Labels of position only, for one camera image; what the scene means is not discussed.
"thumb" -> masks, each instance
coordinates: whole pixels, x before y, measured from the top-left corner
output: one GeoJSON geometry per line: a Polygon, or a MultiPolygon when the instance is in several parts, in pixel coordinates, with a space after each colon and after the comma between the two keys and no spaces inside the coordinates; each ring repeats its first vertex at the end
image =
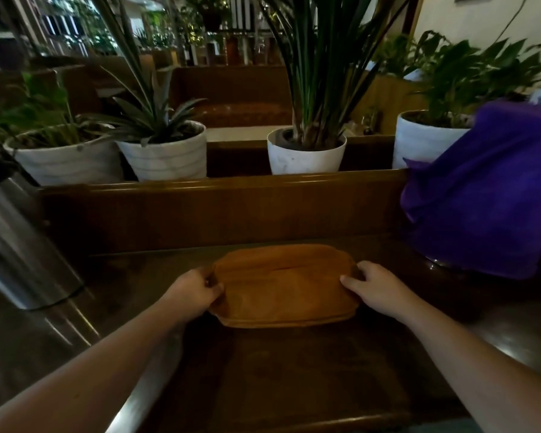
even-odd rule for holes
{"type": "Polygon", "coordinates": [[[211,287],[210,294],[212,295],[211,302],[214,302],[216,298],[218,298],[220,295],[224,292],[224,284],[218,283],[216,286],[211,287]]]}
{"type": "Polygon", "coordinates": [[[359,281],[351,276],[341,275],[341,284],[350,291],[354,291],[357,295],[361,295],[361,291],[365,288],[366,282],[359,281]]]}

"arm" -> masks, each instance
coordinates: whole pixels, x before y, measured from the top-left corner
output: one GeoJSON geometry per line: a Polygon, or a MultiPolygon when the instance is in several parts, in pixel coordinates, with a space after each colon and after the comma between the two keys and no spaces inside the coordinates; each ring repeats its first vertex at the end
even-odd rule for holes
{"type": "Polygon", "coordinates": [[[541,377],[467,331],[378,264],[360,262],[366,282],[341,283],[368,306],[404,323],[484,433],[541,433],[541,377]]]}
{"type": "Polygon", "coordinates": [[[223,291],[206,271],[180,276],[136,318],[0,407],[0,433],[103,433],[144,371],[154,347],[192,320],[223,291]]]}

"metal cylinder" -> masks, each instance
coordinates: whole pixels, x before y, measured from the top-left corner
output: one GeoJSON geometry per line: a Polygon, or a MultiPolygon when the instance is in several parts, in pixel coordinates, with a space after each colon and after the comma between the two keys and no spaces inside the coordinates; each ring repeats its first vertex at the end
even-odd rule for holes
{"type": "Polygon", "coordinates": [[[0,292],[18,308],[50,306],[83,281],[41,230],[23,178],[0,182],[0,292]]]}

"forearm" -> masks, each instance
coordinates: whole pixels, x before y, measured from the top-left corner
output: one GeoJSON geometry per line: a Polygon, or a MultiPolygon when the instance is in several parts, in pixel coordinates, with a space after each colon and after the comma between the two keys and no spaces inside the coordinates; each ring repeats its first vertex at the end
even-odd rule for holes
{"type": "Polygon", "coordinates": [[[177,322],[160,302],[153,305],[0,407],[0,433],[104,432],[177,322]]]}
{"type": "Polygon", "coordinates": [[[541,377],[422,300],[399,320],[485,433],[541,433],[541,377]]]}

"person's left hand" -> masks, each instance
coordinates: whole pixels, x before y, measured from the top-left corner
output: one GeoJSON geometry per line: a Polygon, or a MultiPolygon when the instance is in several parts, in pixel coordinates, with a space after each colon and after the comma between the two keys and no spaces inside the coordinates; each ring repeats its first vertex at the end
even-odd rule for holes
{"type": "Polygon", "coordinates": [[[222,284],[208,286],[212,269],[199,267],[179,276],[159,299],[177,320],[188,322],[199,317],[224,291],[222,284]]]}

